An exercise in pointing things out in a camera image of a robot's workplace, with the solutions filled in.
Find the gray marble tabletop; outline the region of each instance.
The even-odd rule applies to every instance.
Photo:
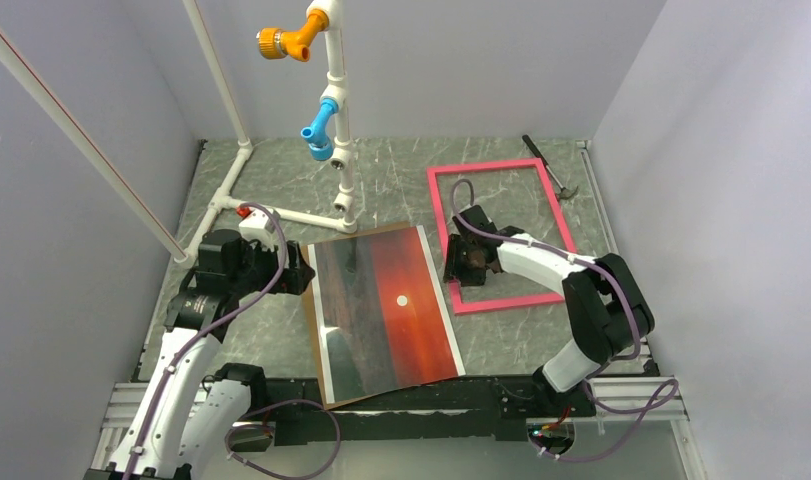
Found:
[[[356,201],[361,229],[406,221],[423,225],[437,271],[443,257],[428,192],[426,167],[530,158],[519,138],[370,138],[359,139],[355,166]],[[561,209],[579,253],[599,256],[608,252],[591,181],[572,140],[536,140],[550,165],[568,186],[579,186]],[[214,190],[235,157],[234,141],[210,141],[197,167],[181,218],[178,238],[186,245],[201,220]],[[467,174],[476,189],[476,202],[499,228],[520,227],[534,237],[563,246],[555,218],[537,173],[532,168]],[[444,198],[459,175],[440,177]],[[338,174],[327,163],[311,159],[301,139],[267,139],[255,143],[255,152],[232,192],[235,198],[275,207],[337,217],[331,205]],[[466,195],[461,194],[463,205]],[[216,228],[236,227],[239,217],[220,214]],[[451,220],[450,231],[454,231]],[[291,222],[283,223],[287,238],[313,243],[335,238],[332,230]],[[141,358],[138,378],[148,379],[158,357],[166,304],[175,295],[183,271],[170,264]],[[443,287],[448,308],[451,303]],[[463,289],[465,301],[544,292],[522,277],[491,275],[484,287]],[[464,368],[472,375],[528,374],[555,355],[570,338],[563,304],[490,313],[452,316]],[[309,333],[298,297],[272,295],[235,320],[211,370],[225,362],[260,365],[269,377],[312,377],[315,363]],[[618,362],[612,371],[640,372],[639,361]]]

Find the orange nozzle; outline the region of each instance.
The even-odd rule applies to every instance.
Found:
[[[264,58],[275,60],[287,55],[307,62],[311,58],[311,42],[318,33],[328,28],[328,15],[314,9],[308,14],[305,26],[295,32],[285,32],[280,28],[265,28],[258,34],[258,48]]]

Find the blue valve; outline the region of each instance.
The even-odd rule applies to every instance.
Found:
[[[328,160],[334,153],[334,145],[331,138],[326,135],[325,127],[328,120],[335,113],[337,113],[337,102],[330,98],[324,98],[320,102],[320,113],[301,132],[302,138],[308,142],[308,148],[311,149],[311,156],[319,162]]]

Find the white wall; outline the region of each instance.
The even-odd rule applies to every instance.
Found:
[[[811,478],[811,1],[669,0],[593,153],[710,478]]]
[[[319,108],[323,39],[308,64],[264,60],[255,39],[309,3],[199,0],[252,136],[297,136]],[[181,0],[125,4],[194,133],[232,137]],[[353,135],[590,138],[663,4],[346,0]]]
[[[196,144],[119,3],[1,0],[0,25],[174,230]],[[168,258],[0,64],[0,478],[83,476]]]

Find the purple cable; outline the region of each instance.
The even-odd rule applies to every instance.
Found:
[[[470,205],[472,206],[475,203],[475,200],[476,200],[476,198],[475,198],[476,194],[475,194],[475,191],[473,190],[473,182],[471,182],[470,180],[468,180],[466,178],[462,178],[462,179],[458,180],[457,182],[455,182],[452,185],[452,193],[450,195],[450,202],[449,203],[452,206],[452,214],[455,215],[455,218],[458,219],[458,222],[461,223],[461,225],[463,225],[467,230],[475,233],[476,235],[481,235],[482,237],[485,237],[485,238],[491,238],[491,239],[494,239],[494,240],[499,240],[501,242],[510,242],[510,243],[517,243],[517,244],[520,244],[520,245],[529,246],[529,242],[526,242],[524,240],[521,240],[521,239],[518,239],[518,238],[504,237],[502,235],[494,235],[492,233],[481,231],[481,230],[477,229],[476,227],[474,227],[474,226],[470,225],[469,223],[467,223],[467,221],[464,220],[464,218],[461,216],[461,212],[455,206],[455,191],[458,189],[458,187],[462,183],[466,184],[470,188]],[[542,242],[532,242],[531,246],[535,247],[535,248],[540,248],[541,250],[546,250],[546,251],[554,253],[554,254],[556,254],[556,255],[564,258],[564,259],[569,260],[569,254],[567,252],[565,252],[564,250],[561,250],[560,248],[553,247],[552,245],[548,245],[548,244],[542,243]],[[631,354],[626,355],[626,356],[615,356],[614,360],[633,360],[633,359],[637,358],[640,355],[640,347],[641,347],[640,332],[638,330],[637,320],[635,319],[635,316],[632,313],[632,309],[629,307],[629,301],[626,299],[626,294],[623,292],[623,289],[620,287],[620,284],[617,283],[617,279],[615,279],[610,273],[608,273],[608,271],[606,271],[605,269],[603,269],[602,267],[600,267],[600,266],[598,266],[596,264],[593,264],[591,262],[587,262],[587,261],[582,260],[580,258],[576,258],[574,261],[576,263],[578,263],[579,265],[582,265],[582,266],[584,266],[586,268],[590,268],[591,270],[593,270],[594,272],[598,273],[603,278],[605,278],[605,280],[608,281],[608,283],[614,289],[614,292],[616,293],[617,298],[620,300],[620,305],[623,307],[623,311],[626,313],[626,320],[629,322],[629,329],[632,331],[632,340],[634,342],[635,348],[634,348],[634,351]],[[595,372],[593,372],[590,376],[588,376],[588,379],[593,378],[596,375],[598,375],[599,373],[601,373],[603,370],[605,370],[605,367],[607,365],[608,364],[606,363],[605,365],[601,366],[599,369],[597,369]],[[661,392],[664,390],[664,388],[666,388],[668,385],[671,385],[673,388],[670,390],[670,392],[667,393],[667,395],[664,396],[664,398],[661,399],[661,401],[656,403],[655,399],[658,397],[658,395],[661,394]],[[555,460],[562,461],[562,462],[569,462],[569,463],[594,462],[594,461],[597,461],[597,460],[602,460],[603,458],[605,458],[605,457],[611,455],[612,453],[616,452],[617,450],[619,450],[626,443],[626,441],[629,439],[629,437],[631,437],[632,433],[634,433],[635,430],[637,430],[638,426],[641,423],[641,420],[643,420],[643,418],[646,416],[646,414],[650,410],[656,409],[656,408],[664,405],[665,403],[669,402],[670,400],[672,400],[676,396],[676,392],[679,390],[679,382],[675,378],[671,378],[671,379],[666,380],[665,382],[663,382],[661,385],[658,386],[658,388],[655,390],[655,392],[653,392],[652,396],[649,398],[649,401],[647,401],[645,406],[640,407],[640,408],[630,408],[630,409],[627,409],[627,410],[618,410],[616,408],[609,407],[609,406],[605,405],[604,403],[602,403],[597,398],[595,398],[593,396],[593,392],[590,389],[590,386],[587,384],[587,380],[585,380],[582,383],[582,390],[585,392],[585,395],[587,395],[587,397],[594,404],[596,404],[597,406],[599,406],[600,408],[602,408],[603,410],[605,410],[607,412],[614,413],[614,414],[636,414],[636,413],[638,413],[640,415],[638,415],[637,420],[635,420],[635,422],[632,424],[632,426],[629,427],[629,430],[626,431],[626,433],[620,438],[620,440],[618,440],[614,445],[612,445],[610,448],[603,451],[602,453],[599,453],[597,455],[593,455],[593,456],[590,456],[590,457],[566,458],[566,457],[562,457],[560,455],[553,455],[553,454],[551,454],[551,453],[549,453],[547,451],[542,452],[542,453],[544,453],[546,455],[549,455],[551,458],[554,458]]]
[[[249,309],[252,305],[258,303],[258,300],[264,298],[264,295],[270,291],[270,289],[275,285],[278,281],[279,277],[281,277],[282,272],[284,272],[284,263],[286,261],[287,256],[287,240],[284,238],[284,231],[281,229],[281,225],[278,224],[278,219],[270,213],[263,205],[259,205],[254,202],[245,202],[240,205],[241,207],[250,207],[250,208],[257,208],[258,210],[264,212],[264,215],[269,218],[270,222],[273,223],[275,226],[275,233],[278,235],[279,241],[279,252],[278,252],[278,269],[273,275],[273,278],[270,280],[270,283],[261,290],[261,293],[255,296],[251,302],[242,305],[235,309],[232,312],[229,312],[219,319],[217,319],[214,323],[208,325],[204,329],[200,330],[196,335],[193,336],[190,340],[187,341],[179,350],[178,352],[173,355],[172,360],[169,362],[169,367],[177,367],[178,364],[181,362],[181,359],[184,355],[193,347],[196,342],[200,339],[205,338],[209,333],[216,330],[217,328],[225,325],[226,323],[233,320],[235,317],[240,315],[241,313],[245,312]],[[167,369],[161,373],[161,379],[158,381],[157,386],[155,387],[155,393],[152,395],[152,400],[149,402],[149,406],[146,408],[146,414],[143,415],[143,423],[140,424],[140,430],[137,432],[137,439],[134,442],[135,447],[142,447],[143,444],[146,442],[146,434],[148,433],[149,427],[152,425],[152,420],[154,420],[155,413],[158,410],[158,403],[163,396],[164,390],[166,389],[166,385],[169,382],[169,378],[172,376]],[[130,480],[131,475],[134,473],[134,468],[137,466],[137,458],[139,457],[138,454],[132,452],[131,455],[128,457],[128,463],[125,466],[125,472],[122,474],[122,480]]]
[[[487,233],[467,223],[467,221],[464,220],[464,218],[461,216],[461,212],[458,211],[458,207],[455,206],[455,191],[458,190],[458,187],[462,183],[470,187],[470,206],[472,206],[475,203],[476,192],[473,190],[473,182],[471,182],[466,178],[462,178],[452,185],[452,194],[449,196],[449,204],[452,206],[452,214],[455,215],[455,218],[457,218],[458,221],[461,223],[461,225],[464,225],[464,227],[467,230],[485,238],[499,240],[500,242],[508,242],[508,243],[516,243],[519,245],[532,246],[540,248],[541,250],[546,250],[547,252],[550,253],[554,253],[555,255],[558,255],[559,257],[565,260],[570,259],[570,254],[565,252],[564,250],[561,250],[558,247],[553,247],[552,245],[542,242],[532,242],[531,244],[529,244],[529,242],[521,240],[519,238],[504,237],[502,235]],[[623,311],[626,312],[626,319],[629,321],[629,330],[632,331],[632,342],[634,343],[635,349],[632,351],[632,353],[626,356],[619,355],[615,356],[614,360],[634,360],[638,358],[638,356],[640,356],[641,354],[641,335],[640,332],[638,331],[638,322],[637,320],[635,320],[635,315],[632,313],[631,307],[629,307],[629,301],[626,299],[626,294],[623,293],[623,289],[620,288],[620,284],[617,283],[617,279],[615,279],[610,273],[608,273],[608,271],[606,271],[599,265],[587,262],[585,260],[582,260],[581,258],[576,258],[574,262],[578,263],[583,267],[590,268],[591,270],[593,270],[594,272],[600,274],[603,278],[605,278],[605,280],[611,284],[611,288],[613,288],[614,292],[617,294],[617,298],[620,300],[620,305],[623,307]]]
[[[330,467],[332,463],[334,463],[334,459],[337,457],[337,452],[340,451],[340,443],[341,443],[341,440],[340,440],[340,424],[337,423],[337,418],[335,418],[334,414],[331,413],[330,411],[326,410],[325,407],[323,407],[319,403],[311,401],[311,400],[304,400],[304,399],[285,400],[283,402],[274,403],[274,404],[272,404],[272,405],[270,405],[268,407],[264,407],[264,408],[262,408],[260,410],[255,410],[254,412],[249,412],[246,415],[243,415],[242,417],[240,417],[240,419],[244,420],[244,419],[247,419],[249,417],[254,417],[255,415],[260,415],[262,413],[269,412],[270,410],[275,410],[276,408],[280,408],[280,407],[283,407],[285,405],[293,405],[293,404],[296,404],[296,403],[304,403],[306,405],[311,405],[313,407],[319,408],[320,410],[326,412],[328,414],[328,416],[331,418],[332,423],[334,423],[334,435],[335,435],[334,450],[331,452],[331,455],[328,457],[328,460],[326,460],[326,462],[323,464],[323,466],[321,466],[316,471],[314,471],[312,473],[309,473],[307,475],[301,475],[301,476],[298,476],[298,477],[290,477],[290,476],[287,476],[287,475],[282,475],[280,473],[275,473],[273,471],[267,470],[266,468],[264,468],[264,467],[262,467],[262,466],[260,466],[260,465],[258,465],[256,463],[253,463],[253,462],[250,462],[249,460],[246,460],[245,458],[243,458],[240,455],[238,455],[238,454],[234,453],[233,451],[231,451],[231,444],[229,442],[229,438],[231,437],[231,434],[236,432],[236,431],[248,429],[248,427],[250,427],[249,425],[242,425],[240,427],[232,428],[225,435],[225,449],[228,451],[229,457],[231,457],[234,460],[237,460],[238,462],[242,463],[243,465],[245,465],[245,466],[247,466],[247,467],[249,467],[249,468],[251,468],[253,470],[261,472],[264,475],[269,475],[270,477],[273,477],[273,478],[278,478],[279,480],[309,480],[309,479],[314,478],[317,475],[323,473],[324,471],[326,471],[326,469],[328,467]]]

